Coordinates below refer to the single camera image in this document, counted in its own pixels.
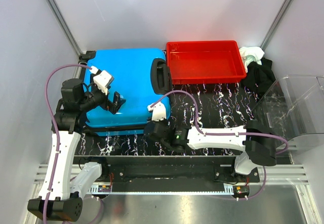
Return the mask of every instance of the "white wall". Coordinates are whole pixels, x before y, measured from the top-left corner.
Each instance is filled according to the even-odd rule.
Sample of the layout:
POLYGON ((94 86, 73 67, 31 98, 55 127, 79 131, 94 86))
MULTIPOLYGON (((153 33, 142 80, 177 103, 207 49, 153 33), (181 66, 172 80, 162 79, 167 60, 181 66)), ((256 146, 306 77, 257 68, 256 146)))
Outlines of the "white wall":
POLYGON ((234 39, 260 44, 284 0, 56 0, 80 48, 234 39))
MULTIPOLYGON (((22 223, 40 163, 48 160, 51 120, 44 84, 56 67, 77 57, 46 0, 0 0, 0 222, 22 223)), ((66 70, 50 83, 52 106, 66 70)))
MULTIPOLYGON (((265 51, 273 60, 273 70, 277 77, 287 74, 324 75, 324 0, 294 0, 273 39, 265 51)), ((310 186, 324 220, 324 145, 298 157, 306 171, 310 186)))
POLYGON ((324 0, 294 0, 266 49, 277 77, 324 75, 324 0))

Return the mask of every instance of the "suitcase handle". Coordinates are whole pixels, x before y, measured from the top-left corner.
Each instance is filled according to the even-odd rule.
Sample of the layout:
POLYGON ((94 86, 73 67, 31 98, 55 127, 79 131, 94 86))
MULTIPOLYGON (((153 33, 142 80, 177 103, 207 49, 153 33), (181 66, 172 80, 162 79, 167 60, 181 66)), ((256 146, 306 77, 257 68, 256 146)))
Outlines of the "suitcase handle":
POLYGON ((172 89, 170 69, 165 60, 157 58, 151 66, 151 84, 156 94, 166 94, 172 89))

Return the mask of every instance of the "red plastic tray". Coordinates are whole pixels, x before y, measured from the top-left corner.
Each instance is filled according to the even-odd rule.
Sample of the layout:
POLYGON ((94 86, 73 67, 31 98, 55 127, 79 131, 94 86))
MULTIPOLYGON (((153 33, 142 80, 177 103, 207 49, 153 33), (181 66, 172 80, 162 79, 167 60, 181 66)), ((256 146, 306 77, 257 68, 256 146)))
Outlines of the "red plastic tray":
POLYGON ((168 42, 167 63, 173 84, 235 83, 246 77, 232 40, 168 42))

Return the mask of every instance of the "clear plastic container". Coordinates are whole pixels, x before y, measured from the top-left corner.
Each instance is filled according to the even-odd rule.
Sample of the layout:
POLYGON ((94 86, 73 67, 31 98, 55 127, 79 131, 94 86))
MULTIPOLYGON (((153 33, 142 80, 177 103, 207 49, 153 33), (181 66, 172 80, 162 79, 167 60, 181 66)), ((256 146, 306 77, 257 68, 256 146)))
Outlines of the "clear plastic container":
POLYGON ((252 110, 255 119, 301 153, 324 143, 324 77, 289 75, 277 80, 252 110))

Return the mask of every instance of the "white cloth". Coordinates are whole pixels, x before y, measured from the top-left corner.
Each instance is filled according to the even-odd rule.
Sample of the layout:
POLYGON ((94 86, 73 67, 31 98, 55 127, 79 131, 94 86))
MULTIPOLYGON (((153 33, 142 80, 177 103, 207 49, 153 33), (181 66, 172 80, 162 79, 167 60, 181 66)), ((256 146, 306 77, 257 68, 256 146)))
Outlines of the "white cloth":
POLYGON ((242 57, 245 72, 248 72, 248 65, 253 61, 262 65, 261 58, 264 56, 264 52, 260 47, 242 47, 239 49, 239 53, 242 57))

